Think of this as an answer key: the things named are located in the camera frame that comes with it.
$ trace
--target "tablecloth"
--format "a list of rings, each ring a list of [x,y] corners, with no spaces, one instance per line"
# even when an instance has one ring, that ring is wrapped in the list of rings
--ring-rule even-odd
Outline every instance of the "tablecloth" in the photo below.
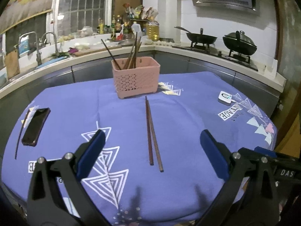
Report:
[[[157,93],[148,94],[164,172],[148,160],[145,95],[119,99],[113,79],[45,89],[24,110],[7,143],[2,180],[26,201],[35,161],[75,152],[97,129],[106,145],[82,185],[112,225],[174,225],[199,218],[222,187],[200,145],[208,129],[231,152],[241,147],[273,149],[276,128],[244,94],[210,72],[160,75]],[[237,103],[218,102],[220,91]],[[51,109],[36,147],[16,142],[37,108]],[[65,203],[78,215],[58,179]]]

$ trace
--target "wok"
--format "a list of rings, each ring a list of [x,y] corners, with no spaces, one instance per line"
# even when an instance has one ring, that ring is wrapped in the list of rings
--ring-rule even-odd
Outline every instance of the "wok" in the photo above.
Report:
[[[254,42],[247,37],[243,31],[236,31],[225,35],[223,41],[225,46],[231,51],[247,56],[253,55],[257,50],[257,46],[255,46]]]
[[[191,40],[192,42],[202,43],[202,44],[213,44],[213,43],[215,43],[215,41],[217,39],[217,37],[214,37],[214,36],[203,35],[203,28],[201,28],[200,34],[191,33],[190,31],[188,31],[185,28],[180,27],[180,26],[176,26],[175,28],[188,32],[188,33],[186,33],[186,35],[187,35],[188,39]]]

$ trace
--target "faucet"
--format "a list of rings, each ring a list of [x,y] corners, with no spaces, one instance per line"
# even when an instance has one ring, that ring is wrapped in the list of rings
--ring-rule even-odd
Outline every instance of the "faucet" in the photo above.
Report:
[[[28,32],[28,33],[25,33],[21,36],[19,36],[19,41],[18,41],[18,45],[21,44],[21,39],[29,34],[35,34],[36,36],[36,48],[37,48],[37,63],[38,65],[41,65],[42,64],[42,60],[41,60],[41,53],[39,51],[39,43],[38,43],[38,34],[35,32],[35,31],[31,31],[31,32]]]
[[[57,38],[56,38],[55,33],[51,32],[51,31],[46,32],[46,33],[41,37],[41,40],[43,41],[43,37],[46,36],[47,34],[52,34],[53,37],[54,37],[54,40],[55,40],[55,54],[56,54],[56,56],[58,57],[58,56],[59,56],[59,53],[58,53]]]

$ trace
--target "smartphone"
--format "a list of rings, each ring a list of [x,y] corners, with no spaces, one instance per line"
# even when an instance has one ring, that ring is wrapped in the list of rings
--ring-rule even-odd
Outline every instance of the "smartphone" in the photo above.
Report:
[[[37,145],[38,138],[49,113],[49,108],[36,110],[22,138],[23,145],[33,147]]]

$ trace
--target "pink plastic basket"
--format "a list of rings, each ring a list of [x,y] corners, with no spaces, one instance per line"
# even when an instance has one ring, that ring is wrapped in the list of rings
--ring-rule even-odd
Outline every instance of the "pink plastic basket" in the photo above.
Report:
[[[117,59],[117,64],[123,68],[127,58]],[[152,57],[138,57],[135,69],[118,70],[112,60],[114,85],[119,98],[156,92],[160,65]]]

